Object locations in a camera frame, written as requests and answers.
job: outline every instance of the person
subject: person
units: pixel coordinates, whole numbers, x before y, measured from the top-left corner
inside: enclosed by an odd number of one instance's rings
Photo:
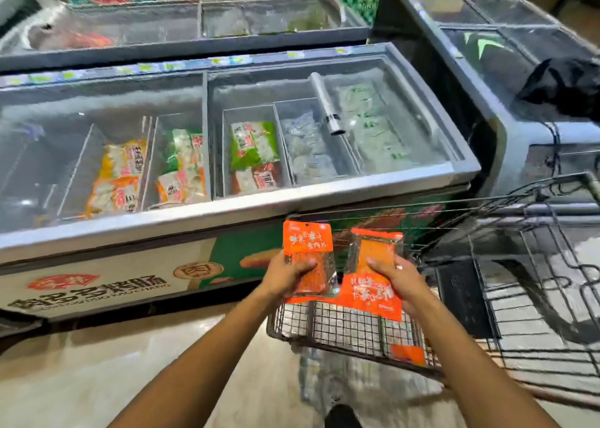
[[[414,265],[398,256],[396,266],[378,261],[369,265],[391,281],[403,300],[402,308],[420,323],[469,428],[559,427],[475,343]],[[283,251],[275,255],[261,284],[162,370],[109,428],[204,426],[259,326],[314,266],[314,262],[286,264]],[[360,427],[352,409],[336,402],[325,419],[326,427]]]

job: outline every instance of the hand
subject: hand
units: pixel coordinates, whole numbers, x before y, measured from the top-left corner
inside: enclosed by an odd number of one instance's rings
[[[315,260],[286,264],[285,258],[283,250],[271,258],[269,268],[259,285],[260,290],[277,300],[291,296],[301,276],[317,265]]]
[[[395,263],[396,266],[392,266],[367,259],[367,264],[374,271],[390,280],[394,291],[402,299],[402,309],[410,317],[416,317],[420,303],[432,297],[431,289],[415,265],[400,256],[396,256]]]

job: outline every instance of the beige floor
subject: beige floor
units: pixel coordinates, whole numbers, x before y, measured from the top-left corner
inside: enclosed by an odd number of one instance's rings
[[[231,306],[186,311],[23,341],[0,356],[0,426],[104,428],[133,396]],[[435,382],[352,359],[356,411],[366,427],[462,427],[451,401],[407,408],[406,398],[436,393]],[[301,402],[299,355],[264,326],[236,367],[208,426],[319,427]],[[586,411],[549,406],[563,426],[600,426]]]

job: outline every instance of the orange package in cart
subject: orange package in cart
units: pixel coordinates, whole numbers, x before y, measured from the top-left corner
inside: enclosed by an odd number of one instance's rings
[[[317,261],[316,267],[301,278],[294,297],[333,295],[337,281],[333,250],[328,224],[291,220],[283,223],[283,251],[290,262]]]
[[[401,253],[401,232],[379,232],[353,227],[352,242],[346,261],[344,280],[340,287],[340,300],[344,306],[369,311],[392,321],[402,321],[402,302],[390,281],[376,273],[367,259],[376,259],[395,265],[395,256]]]

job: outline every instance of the shopping cart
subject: shopping cart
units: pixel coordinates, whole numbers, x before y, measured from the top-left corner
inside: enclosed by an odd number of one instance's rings
[[[557,186],[587,190],[600,205],[600,183],[582,173],[535,182],[505,197],[388,206],[383,213],[393,212],[395,224],[385,230],[404,233],[406,254],[431,290],[513,379],[537,398],[600,411],[600,208],[549,204]],[[293,218],[331,224],[341,270],[348,225],[382,229],[365,212],[372,209]],[[423,212],[433,213],[426,225],[416,221]],[[284,304],[269,317],[267,333],[443,382],[420,327],[402,317],[395,322],[318,301]],[[394,344],[422,348],[425,366],[394,358]]]

